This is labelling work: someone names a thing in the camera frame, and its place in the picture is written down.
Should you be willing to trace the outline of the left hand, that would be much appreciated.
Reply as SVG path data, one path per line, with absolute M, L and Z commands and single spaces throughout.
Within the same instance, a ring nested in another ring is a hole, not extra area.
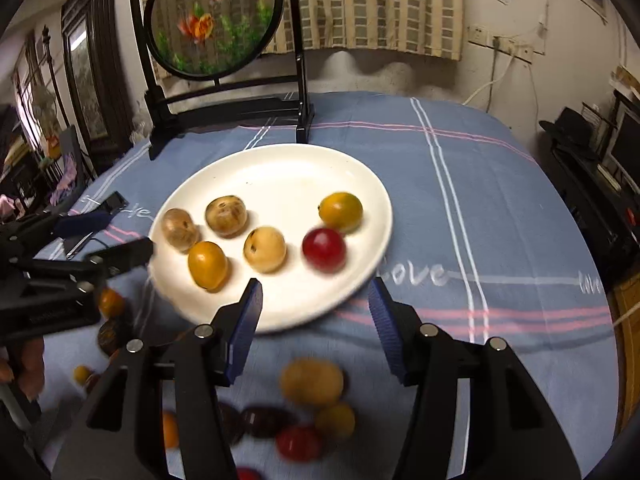
M 10 359 L 1 358 L 0 382 L 16 382 L 29 401 L 36 400 L 44 387 L 44 341 L 25 341 L 9 351 Z

